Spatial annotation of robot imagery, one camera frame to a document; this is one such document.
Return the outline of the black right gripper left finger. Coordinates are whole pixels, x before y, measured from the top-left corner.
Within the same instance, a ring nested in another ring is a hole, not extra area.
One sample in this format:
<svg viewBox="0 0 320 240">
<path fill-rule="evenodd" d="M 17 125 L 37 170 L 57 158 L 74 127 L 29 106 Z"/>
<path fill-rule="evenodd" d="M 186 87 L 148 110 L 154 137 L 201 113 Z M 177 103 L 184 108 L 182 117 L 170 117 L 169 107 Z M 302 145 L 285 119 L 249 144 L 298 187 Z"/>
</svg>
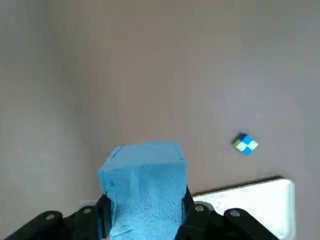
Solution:
<svg viewBox="0 0 320 240">
<path fill-rule="evenodd" d="M 102 240 L 112 228 L 111 200 L 102 195 L 93 205 L 86 205 L 63 217 L 55 210 L 42 212 L 6 237 L 7 240 Z"/>
</svg>

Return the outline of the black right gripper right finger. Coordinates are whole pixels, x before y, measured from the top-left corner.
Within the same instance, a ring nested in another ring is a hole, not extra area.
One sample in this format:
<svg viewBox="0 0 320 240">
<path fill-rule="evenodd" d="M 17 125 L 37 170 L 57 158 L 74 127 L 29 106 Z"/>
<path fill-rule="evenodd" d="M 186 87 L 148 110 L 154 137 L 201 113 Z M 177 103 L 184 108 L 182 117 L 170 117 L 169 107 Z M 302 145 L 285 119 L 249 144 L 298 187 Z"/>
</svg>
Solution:
<svg viewBox="0 0 320 240">
<path fill-rule="evenodd" d="M 247 211 L 231 208 L 218 214 L 208 202 L 194 201 L 189 189 L 183 198 L 184 218 L 176 240 L 277 240 Z"/>
</svg>

